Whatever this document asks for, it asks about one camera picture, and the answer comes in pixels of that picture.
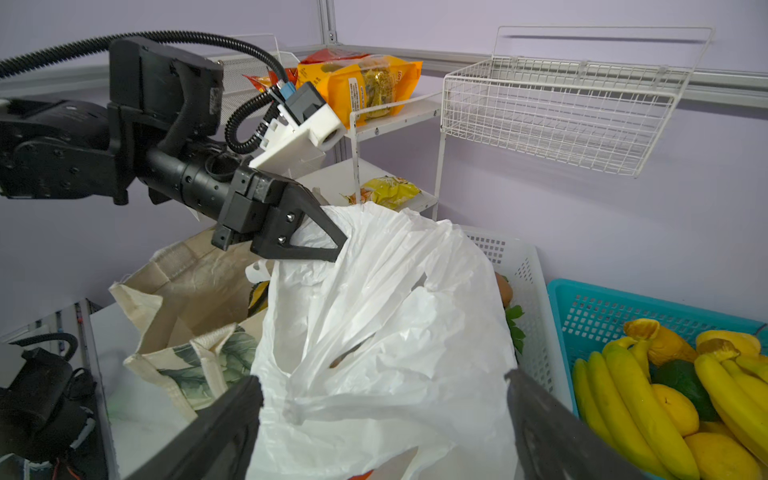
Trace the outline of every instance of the yellow snack bag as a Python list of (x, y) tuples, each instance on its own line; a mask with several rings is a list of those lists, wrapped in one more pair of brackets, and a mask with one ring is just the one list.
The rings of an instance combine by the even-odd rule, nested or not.
[[(355, 110), (410, 98), (419, 83), (422, 62), (405, 61), (391, 55), (299, 64), (296, 87), (312, 82), (345, 127)], [(360, 115), (358, 125), (367, 118), (395, 115), (402, 105)]]
[[(416, 185), (405, 178), (379, 177), (368, 180), (360, 187), (360, 199), (363, 203), (373, 202), (390, 210), (397, 210), (421, 192)], [(355, 194), (344, 195), (344, 198), (350, 205), (357, 203)]]

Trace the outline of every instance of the yellow banana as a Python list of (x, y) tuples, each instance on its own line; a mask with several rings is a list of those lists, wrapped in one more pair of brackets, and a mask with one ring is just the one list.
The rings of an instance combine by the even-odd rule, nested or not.
[(722, 339), (702, 343), (698, 350), (700, 355), (694, 362), (696, 375), (717, 412), (744, 446), (768, 464), (768, 412), (763, 411), (720, 364), (728, 360), (729, 355), (733, 358), (734, 352), (738, 355), (738, 351)]
[(768, 363), (760, 358), (739, 355), (736, 357), (736, 363), (738, 363), (741, 368), (759, 376), (764, 382), (768, 382)]
[(605, 353), (605, 350), (606, 350), (606, 349), (607, 349), (609, 346), (611, 346), (611, 345), (619, 345), (619, 346), (622, 346), (622, 347), (624, 347), (625, 349), (628, 349), (629, 347), (631, 347), (631, 346), (635, 345), (636, 343), (637, 343), (637, 340), (635, 340), (635, 339), (634, 339), (634, 338), (632, 338), (631, 336), (622, 336), (620, 339), (616, 339), (616, 340), (614, 340), (613, 342), (608, 342), (608, 343), (607, 343), (607, 344), (606, 344), (606, 345), (603, 347), (603, 353)]
[(708, 330), (696, 337), (696, 350), (699, 345), (712, 339), (728, 340), (744, 356), (758, 356), (760, 354), (760, 341), (749, 333), (729, 332), (727, 330)]
[(598, 406), (594, 403), (592, 391), (589, 388), (589, 379), (587, 379), (587, 363), (583, 359), (577, 359), (574, 364), (573, 382), (576, 404), (582, 419), (589, 425), (592, 432), (595, 432), (603, 439), (603, 442), (609, 444), (613, 450), (621, 453), (616, 446), (616, 442), (614, 442), (613, 436), (608, 431), (608, 427), (605, 426), (605, 421), (600, 414), (600, 410), (598, 410)]
[(694, 455), (659, 404), (632, 354), (612, 346), (605, 353), (605, 363), (632, 419), (661, 463), (681, 480), (699, 480)]
[(763, 411), (768, 412), (768, 383), (745, 373), (733, 360), (724, 360), (720, 364), (736, 380), (744, 392)]
[(624, 324), (624, 333), (637, 340), (637, 345), (633, 346), (630, 352), (637, 360), (637, 364), (643, 370), (647, 380), (650, 380), (650, 370), (648, 369), (648, 350), (654, 339), (659, 334), (661, 324), (653, 319), (637, 319)]
[(594, 402), (619, 452), (638, 468), (667, 480), (675, 480), (634, 424), (627, 407), (621, 401), (621, 395), (616, 390), (605, 359), (599, 352), (593, 352), (589, 357), (587, 378)]
[(730, 416), (723, 410), (723, 407), (720, 406), (717, 401), (712, 399), (712, 405), (714, 405), (715, 410), (717, 410), (717, 414), (720, 415), (720, 419), (723, 420), (723, 423), (726, 427), (730, 430), (731, 433), (733, 433), (733, 436), (736, 437), (736, 439), (741, 442), (741, 445), (744, 445), (747, 450), (752, 452), (752, 455), (755, 455), (758, 460), (760, 460), (764, 465), (768, 465), (768, 449), (760, 445), (759, 443), (752, 440), (734, 421)]

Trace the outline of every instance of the snack package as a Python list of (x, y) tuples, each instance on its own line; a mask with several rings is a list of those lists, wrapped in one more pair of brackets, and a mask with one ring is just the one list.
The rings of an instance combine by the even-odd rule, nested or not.
[[(421, 192), (416, 185), (405, 178), (379, 177), (368, 180), (360, 187), (360, 199), (363, 203), (370, 201), (390, 210), (397, 210)], [(350, 205), (357, 203), (355, 194), (344, 195), (344, 198)]]
[[(367, 55), (323, 63), (300, 63), (296, 87), (312, 82), (345, 127), (355, 110), (410, 98), (422, 74), (422, 62), (405, 61), (391, 55)], [(358, 125), (368, 118), (395, 115), (402, 106), (360, 115)]]
[(304, 58), (301, 63), (309, 65), (326, 61), (352, 60), (354, 58), (363, 58), (367, 56), (369, 56), (369, 54), (362, 53), (361, 51), (342, 50), (341, 48), (324, 48), (323, 50), (318, 50), (309, 57)]
[[(292, 84), (296, 84), (296, 69), (286, 68), (286, 74), (288, 75), (288, 81)], [(245, 78), (253, 84), (258, 91), (266, 91), (267, 88), (277, 84), (277, 75), (270, 70), (269, 77), (257, 77), (255, 75), (243, 75)]]

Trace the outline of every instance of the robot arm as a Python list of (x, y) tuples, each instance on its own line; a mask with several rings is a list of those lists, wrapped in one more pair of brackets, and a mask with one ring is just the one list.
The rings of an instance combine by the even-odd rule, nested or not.
[[(222, 67), (155, 41), (219, 46), (224, 42), (258, 54), (285, 76), (282, 65), (266, 52), (221, 38), (190, 32), (115, 35), (0, 62), (4, 78), (106, 46), (111, 100), (106, 108), (56, 99), (0, 100), (2, 194), (41, 199), (102, 195), (125, 205), (127, 187), (138, 178), (149, 187), (154, 204), (176, 200), (217, 220), (213, 243), (223, 250), (251, 241), (251, 250), (265, 258), (334, 261), (346, 236), (314, 196), (294, 180), (249, 167), (262, 162), (242, 155), (260, 146), (271, 121), (290, 137), (298, 135), (313, 115), (328, 118), (330, 107), (323, 98), (311, 84), (296, 91), (279, 82), (235, 112), (227, 123), (227, 144), (213, 141), (208, 136), (220, 123)], [(238, 142), (240, 122), (268, 104), (270, 113), (259, 130), (248, 141)], [(286, 117), (287, 127), (275, 120), (278, 114)], [(327, 144), (343, 134), (341, 122), (333, 118), (337, 125), (330, 125), (330, 133), (322, 139)], [(291, 142), (282, 141), (263, 155), (274, 158), (281, 145), (290, 154)], [(331, 236), (335, 249), (290, 245), (305, 215)]]

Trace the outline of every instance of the white plastic basket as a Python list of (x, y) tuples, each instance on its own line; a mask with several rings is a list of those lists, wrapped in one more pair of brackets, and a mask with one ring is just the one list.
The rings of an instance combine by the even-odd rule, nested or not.
[(515, 321), (525, 333), (523, 353), (518, 354), (520, 369), (572, 411), (568, 376), (536, 247), (474, 227), (462, 226), (462, 230), (485, 253), (493, 269), (509, 279), (512, 304), (523, 309), (523, 316)]
[[(497, 45), (506, 28), (590, 28), (592, 33), (619, 27), (502, 26)], [(494, 46), (488, 60), (445, 76), (442, 129), (470, 141), (636, 177), (714, 35), (708, 27), (669, 29), (708, 34), (690, 40), (702, 44), (690, 67), (503, 56)]]

